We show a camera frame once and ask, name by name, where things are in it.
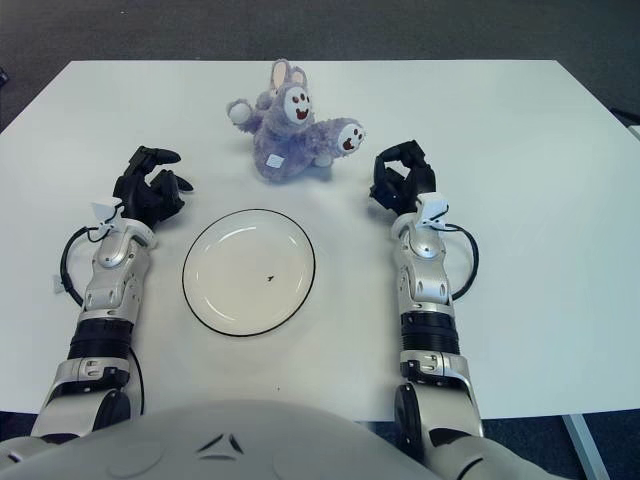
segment plush toy face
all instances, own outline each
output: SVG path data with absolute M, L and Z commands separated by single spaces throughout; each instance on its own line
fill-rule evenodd
M 291 87 L 287 90 L 284 96 L 284 113 L 296 125 L 307 121 L 311 113 L 311 99 L 304 88 Z
M 338 149 L 351 153 L 352 150 L 358 149 L 364 137 L 365 132 L 360 125 L 349 123 L 338 135 Z

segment bunny ear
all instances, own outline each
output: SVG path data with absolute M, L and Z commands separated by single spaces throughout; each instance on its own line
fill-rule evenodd
M 277 90 L 284 82 L 288 81 L 290 71 L 291 67 L 289 66 L 289 62 L 284 58 L 273 62 L 271 69 L 271 89 Z
M 307 87 L 307 74 L 304 73 L 300 67 L 293 67 L 293 72 L 291 73 L 291 81 L 295 83 L 301 84 L 303 87 Z

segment stuffed bunny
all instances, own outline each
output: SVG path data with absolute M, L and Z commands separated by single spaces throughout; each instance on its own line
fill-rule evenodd
M 270 180 L 296 175 L 309 165 L 330 167 L 333 160 L 355 152 L 364 140 L 362 125 L 353 118 L 315 122 L 307 76 L 287 60 L 276 60 L 270 89 L 255 108 L 244 99 L 227 106 L 227 115 L 243 132 L 254 134 L 253 158 Z

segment table leg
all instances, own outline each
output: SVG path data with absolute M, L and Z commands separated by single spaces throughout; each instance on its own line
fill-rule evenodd
M 578 453 L 587 480 L 609 480 L 609 474 L 584 417 L 580 414 L 563 415 L 562 420 Z

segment white table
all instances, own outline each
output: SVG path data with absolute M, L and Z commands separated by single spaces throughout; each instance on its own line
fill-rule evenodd
M 196 188 L 157 229 L 134 333 L 149 411 L 258 397 L 391 419 L 402 381 L 393 216 L 367 194 L 375 155 L 412 138 L 450 221 L 480 244 L 456 313 L 482 416 L 640 407 L 640 142 L 553 61 L 302 65 L 319 119 L 354 116 L 368 130 L 331 181 L 315 171 L 272 186 L 255 173 L 251 139 L 224 107 L 255 99 L 268 62 L 73 62 L 3 132 L 0 409 L 39 409 L 76 323 L 75 304 L 52 292 L 61 249 L 144 144 L 179 152 L 175 170 Z M 317 278 L 292 320 L 232 339 L 193 317 L 181 267 L 205 226 L 253 207 L 305 229 Z M 447 241 L 455 287 L 469 262 L 463 238 Z M 91 252 L 73 250 L 78 286 Z

